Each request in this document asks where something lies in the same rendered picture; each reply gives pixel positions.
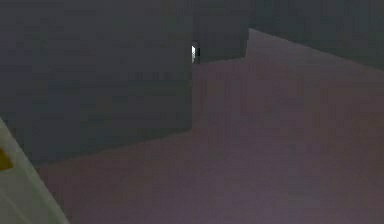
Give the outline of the yellow object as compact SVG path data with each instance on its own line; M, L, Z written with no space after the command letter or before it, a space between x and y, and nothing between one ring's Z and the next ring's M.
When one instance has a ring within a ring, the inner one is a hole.
M13 167L14 165L10 157L5 152L5 150L2 147L0 147L0 171L8 170Z

